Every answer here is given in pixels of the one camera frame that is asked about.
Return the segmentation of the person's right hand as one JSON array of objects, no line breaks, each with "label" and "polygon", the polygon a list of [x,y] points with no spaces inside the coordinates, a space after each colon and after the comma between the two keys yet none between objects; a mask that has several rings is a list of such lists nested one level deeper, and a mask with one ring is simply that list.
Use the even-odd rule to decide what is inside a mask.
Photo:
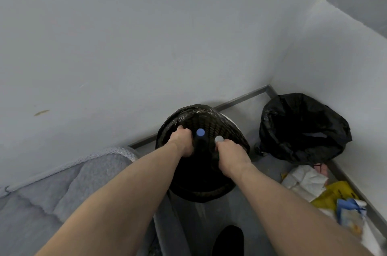
[{"label": "person's right hand", "polygon": [[251,166],[252,162],[243,147],[239,156],[220,156],[219,169],[232,180],[239,180],[243,172]]}]

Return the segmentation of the person's left hand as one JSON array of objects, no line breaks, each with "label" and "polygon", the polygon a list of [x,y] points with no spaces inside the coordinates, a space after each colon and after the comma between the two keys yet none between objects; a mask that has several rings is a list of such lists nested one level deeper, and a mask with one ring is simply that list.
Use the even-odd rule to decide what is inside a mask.
[{"label": "person's left hand", "polygon": [[190,157],[194,152],[192,132],[182,125],[171,134],[167,144],[175,145],[181,157]]}]

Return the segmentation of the dark bottle with white cap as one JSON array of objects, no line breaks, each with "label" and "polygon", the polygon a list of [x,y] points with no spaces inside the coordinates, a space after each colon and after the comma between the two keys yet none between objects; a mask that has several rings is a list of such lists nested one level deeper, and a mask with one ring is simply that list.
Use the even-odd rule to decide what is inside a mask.
[{"label": "dark bottle with white cap", "polygon": [[214,139],[214,150],[212,151],[212,158],[211,158],[211,167],[214,171],[220,171],[219,169],[220,155],[218,150],[218,143],[223,141],[224,141],[224,138],[222,136],[216,136]]}]

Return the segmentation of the dark bottle with blue cap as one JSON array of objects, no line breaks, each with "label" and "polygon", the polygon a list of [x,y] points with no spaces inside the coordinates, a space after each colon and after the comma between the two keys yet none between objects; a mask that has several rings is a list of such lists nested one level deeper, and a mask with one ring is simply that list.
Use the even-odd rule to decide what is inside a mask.
[{"label": "dark bottle with blue cap", "polygon": [[199,161],[207,160],[209,156],[209,138],[203,128],[198,128],[194,136],[194,156]]}]

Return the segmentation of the person's right forearm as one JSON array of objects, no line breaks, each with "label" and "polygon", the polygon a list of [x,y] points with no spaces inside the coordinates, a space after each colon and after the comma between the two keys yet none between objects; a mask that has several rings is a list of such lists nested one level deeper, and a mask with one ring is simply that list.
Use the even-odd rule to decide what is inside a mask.
[{"label": "person's right forearm", "polygon": [[373,256],[349,231],[251,163],[227,168],[278,256]]}]

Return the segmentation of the person's left forearm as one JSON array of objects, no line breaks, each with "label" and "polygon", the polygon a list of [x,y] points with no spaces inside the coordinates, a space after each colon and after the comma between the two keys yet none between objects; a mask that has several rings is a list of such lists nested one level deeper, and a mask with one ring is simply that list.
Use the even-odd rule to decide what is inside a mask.
[{"label": "person's left forearm", "polygon": [[135,256],[182,157],[166,144],[93,193],[35,256]]}]

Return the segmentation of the full black trash bag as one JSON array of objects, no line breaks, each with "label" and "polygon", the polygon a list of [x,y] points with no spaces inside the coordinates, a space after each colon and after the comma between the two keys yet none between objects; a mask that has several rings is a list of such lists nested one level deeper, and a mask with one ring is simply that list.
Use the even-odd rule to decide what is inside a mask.
[{"label": "full black trash bag", "polygon": [[294,165],[321,165],[352,141],[349,123],[327,105],[303,93],[273,97],[262,110],[255,150]]}]

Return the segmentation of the crumpled white paper bag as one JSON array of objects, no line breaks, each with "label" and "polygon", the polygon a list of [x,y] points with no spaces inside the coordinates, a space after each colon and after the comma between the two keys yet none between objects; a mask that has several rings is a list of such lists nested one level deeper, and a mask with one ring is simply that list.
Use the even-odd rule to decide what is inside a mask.
[{"label": "crumpled white paper bag", "polygon": [[311,166],[301,165],[292,169],[281,184],[310,203],[326,190],[327,181],[326,175]]}]

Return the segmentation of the person's black shoe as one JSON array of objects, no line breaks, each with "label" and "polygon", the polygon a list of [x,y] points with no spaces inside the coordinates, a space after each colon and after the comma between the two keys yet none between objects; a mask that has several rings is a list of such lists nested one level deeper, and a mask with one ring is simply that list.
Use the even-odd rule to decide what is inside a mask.
[{"label": "person's black shoe", "polygon": [[235,225],[226,226],[217,236],[211,256],[244,256],[244,234]]}]

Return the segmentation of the yellow plastic bag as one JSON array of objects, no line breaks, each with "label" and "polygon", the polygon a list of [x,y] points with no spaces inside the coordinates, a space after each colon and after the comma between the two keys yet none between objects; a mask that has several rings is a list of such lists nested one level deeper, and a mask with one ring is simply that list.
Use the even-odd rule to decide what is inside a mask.
[{"label": "yellow plastic bag", "polygon": [[347,181],[338,181],[333,184],[327,185],[326,190],[316,199],[311,201],[311,204],[316,208],[330,209],[336,211],[337,200],[347,200],[360,198],[351,188]]}]

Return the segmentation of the blue and white packet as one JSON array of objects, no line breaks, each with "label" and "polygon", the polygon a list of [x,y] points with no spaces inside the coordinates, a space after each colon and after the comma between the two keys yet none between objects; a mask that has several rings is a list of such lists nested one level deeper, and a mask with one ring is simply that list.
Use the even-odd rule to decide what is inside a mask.
[{"label": "blue and white packet", "polygon": [[363,200],[348,198],[336,201],[337,222],[358,239],[361,239],[366,223],[366,206]]}]

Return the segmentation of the grey quilted mattress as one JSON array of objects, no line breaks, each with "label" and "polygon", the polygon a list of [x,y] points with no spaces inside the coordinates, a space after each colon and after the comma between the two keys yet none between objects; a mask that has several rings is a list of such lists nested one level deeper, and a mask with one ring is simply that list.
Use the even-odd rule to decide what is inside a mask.
[{"label": "grey quilted mattress", "polygon": [[34,256],[90,195],[135,160],[132,149],[108,149],[1,198],[0,256]]}]

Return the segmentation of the white plastic bag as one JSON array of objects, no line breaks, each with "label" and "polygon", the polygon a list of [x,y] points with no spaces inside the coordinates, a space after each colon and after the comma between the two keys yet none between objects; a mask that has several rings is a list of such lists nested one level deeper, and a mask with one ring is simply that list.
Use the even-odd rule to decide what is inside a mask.
[{"label": "white plastic bag", "polygon": [[[322,208],[319,210],[337,222],[336,213],[333,210]],[[372,225],[370,219],[368,219],[367,216],[363,236],[361,239],[358,239],[357,237],[356,239],[359,240],[360,243],[366,249],[368,249],[371,254],[373,254],[373,256],[387,256],[387,239],[384,238],[384,236],[382,236],[376,227]]]}]

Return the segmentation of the grey metal floor rail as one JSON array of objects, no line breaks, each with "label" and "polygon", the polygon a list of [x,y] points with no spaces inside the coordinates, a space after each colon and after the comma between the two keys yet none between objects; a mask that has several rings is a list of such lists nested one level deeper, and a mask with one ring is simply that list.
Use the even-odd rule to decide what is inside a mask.
[{"label": "grey metal floor rail", "polygon": [[[223,110],[226,110],[230,107],[233,107],[237,104],[240,104],[244,101],[247,101],[255,96],[258,96],[260,94],[263,94],[263,93],[266,93],[268,95],[269,98],[274,98],[275,96],[278,95],[278,93],[275,91],[275,89],[271,86],[271,84],[267,84],[265,85],[264,87],[260,87],[258,89],[255,89],[254,91],[251,91],[249,93],[246,93],[244,95],[241,95],[237,98],[234,98],[230,101],[227,101],[225,103],[222,103],[220,105],[217,105],[215,106],[215,110],[217,111],[223,111]],[[155,141],[157,139],[157,132],[154,133],[153,135],[150,135],[150,136],[147,136],[147,137],[144,137],[136,142],[133,142],[131,144],[128,145],[128,147],[130,148],[133,148],[133,149],[138,149],[142,146],[145,146],[146,144],[149,144],[153,141]]]}]

